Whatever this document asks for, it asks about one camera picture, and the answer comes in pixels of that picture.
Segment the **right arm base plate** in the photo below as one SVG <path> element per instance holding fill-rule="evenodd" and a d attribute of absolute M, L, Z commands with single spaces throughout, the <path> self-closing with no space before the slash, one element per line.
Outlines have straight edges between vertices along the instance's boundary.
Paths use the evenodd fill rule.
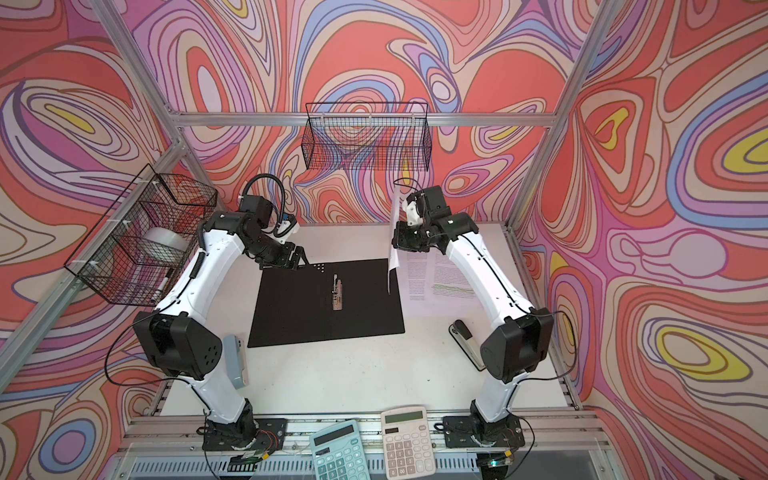
<path fill-rule="evenodd" d="M 498 422 L 485 422 L 478 414 L 444 416 L 435 424 L 449 449 L 477 448 L 479 467 L 499 468 L 514 462 L 514 454 L 526 441 L 519 419 L 508 415 Z"/>

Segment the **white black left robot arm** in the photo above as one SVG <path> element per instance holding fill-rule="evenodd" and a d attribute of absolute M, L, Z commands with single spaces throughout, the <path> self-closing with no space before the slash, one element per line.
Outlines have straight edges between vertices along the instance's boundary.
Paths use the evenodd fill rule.
<path fill-rule="evenodd" d="M 206 325 L 213 297 L 241 256 L 262 269 L 298 269 L 307 261 L 304 249 L 289 239 L 298 228 L 291 214 L 269 233 L 255 213 L 214 213 L 198 226 L 197 253 L 176 285 L 133 324 L 149 363 L 185 384 L 202 404 L 201 433 L 211 447 L 246 450 L 258 435 L 251 402 L 227 374 L 223 340 Z"/>

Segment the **blue folder with black inside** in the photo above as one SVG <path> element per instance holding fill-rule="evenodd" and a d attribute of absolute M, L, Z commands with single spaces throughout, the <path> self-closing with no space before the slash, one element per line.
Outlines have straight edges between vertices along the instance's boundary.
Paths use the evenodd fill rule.
<path fill-rule="evenodd" d="M 247 346 L 404 332 L 397 274 L 386 259 L 326 262 L 262 273 Z"/>

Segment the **printed white paper sheet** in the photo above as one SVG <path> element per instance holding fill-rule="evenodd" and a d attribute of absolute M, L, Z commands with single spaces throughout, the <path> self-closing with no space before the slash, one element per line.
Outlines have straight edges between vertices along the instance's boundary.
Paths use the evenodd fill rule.
<path fill-rule="evenodd" d="M 390 247 L 389 250 L 389 256 L 388 256 L 388 267 L 387 267 L 387 274 L 386 274 L 386 280 L 387 280 L 387 292 L 390 293 L 392 291 L 392 272 L 399 266 L 399 259 L 398 259 L 398 253 L 397 248 L 395 247 L 395 240 L 397 238 L 397 223 L 400 218 L 401 213 L 401 203 L 402 203 L 402 189 L 400 186 L 395 185 L 394 191 L 393 191 L 393 198 L 392 198 L 392 206 L 390 210 L 390 240 L 388 246 Z"/>

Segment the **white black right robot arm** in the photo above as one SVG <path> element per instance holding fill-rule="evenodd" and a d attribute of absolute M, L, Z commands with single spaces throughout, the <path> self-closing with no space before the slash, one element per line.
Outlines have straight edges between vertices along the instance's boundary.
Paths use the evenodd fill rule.
<path fill-rule="evenodd" d="M 463 274 L 490 324 L 479 344 L 488 376 L 471 402 L 461 432 L 491 446 L 512 428 L 509 410 L 523 382 L 546 359 L 554 314 L 537 309 L 507 278 L 492 257 L 477 225 L 465 214 L 410 226 L 395 223 L 392 246 L 412 253 L 440 251 Z"/>

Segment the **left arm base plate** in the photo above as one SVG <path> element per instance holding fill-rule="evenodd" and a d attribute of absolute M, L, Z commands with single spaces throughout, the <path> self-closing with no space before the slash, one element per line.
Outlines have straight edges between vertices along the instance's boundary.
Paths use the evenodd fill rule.
<path fill-rule="evenodd" d="M 254 465 L 283 448 L 288 421 L 286 418 L 257 418 L 254 427 L 240 432 L 235 427 L 206 420 L 196 433 L 202 437 L 205 453 L 235 453 L 236 465 Z"/>

